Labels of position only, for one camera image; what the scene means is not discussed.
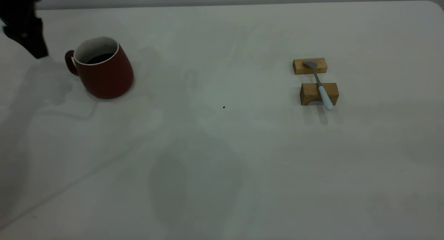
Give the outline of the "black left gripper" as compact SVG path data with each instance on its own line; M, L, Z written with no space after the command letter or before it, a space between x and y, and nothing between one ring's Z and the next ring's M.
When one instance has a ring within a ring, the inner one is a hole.
M41 59L49 56L49 52L43 37L43 20L35 16L36 2L39 0L0 0L0 17L6 25L3 27L5 35L36 59ZM27 25L30 22L31 26L24 32L16 32L8 26Z

